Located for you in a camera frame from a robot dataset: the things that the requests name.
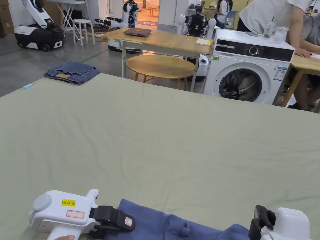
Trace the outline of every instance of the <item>red sticker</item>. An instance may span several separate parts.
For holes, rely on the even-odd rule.
[[[68,210],[67,211],[67,217],[69,218],[84,218],[84,212],[79,212],[79,211],[73,211],[73,210]]]
[[[129,227],[131,227],[131,225],[132,225],[132,219],[131,219],[131,218],[128,218],[128,217],[125,217],[124,223],[125,223],[126,225],[128,225]]]

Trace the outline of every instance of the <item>glass jar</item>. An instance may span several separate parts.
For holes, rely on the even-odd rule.
[[[277,27],[273,41],[275,41],[276,43],[285,42],[288,31],[289,28],[287,27]]]

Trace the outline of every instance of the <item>white stool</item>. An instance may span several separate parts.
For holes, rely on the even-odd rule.
[[[90,20],[87,20],[87,19],[74,19],[74,20],[73,20],[73,26],[72,26],[73,42],[76,43],[76,31],[75,31],[76,27],[75,27],[75,23],[79,23],[81,46],[83,46],[83,42],[82,42],[82,32],[81,32],[81,24],[84,25],[85,39],[86,39],[86,41],[88,41],[87,27],[86,27],[86,25],[85,25],[86,23],[89,23],[89,24],[91,25],[91,32],[92,32],[93,44],[95,44],[95,42],[94,42],[93,25],[92,25],[92,22],[90,22]]]

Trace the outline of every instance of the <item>white t-shirt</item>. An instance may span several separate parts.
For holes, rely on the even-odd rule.
[[[228,4],[226,0],[222,0],[219,7],[219,12],[221,14],[217,14],[217,19],[219,22],[224,23],[226,21],[226,14],[228,13]]]
[[[241,11],[240,18],[250,31],[263,34],[273,16],[276,26],[289,27],[292,6],[306,11],[311,3],[312,0],[253,0]]]

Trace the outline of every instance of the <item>washing machine control panel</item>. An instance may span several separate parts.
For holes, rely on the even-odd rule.
[[[218,39],[215,51],[290,62],[294,50]]]

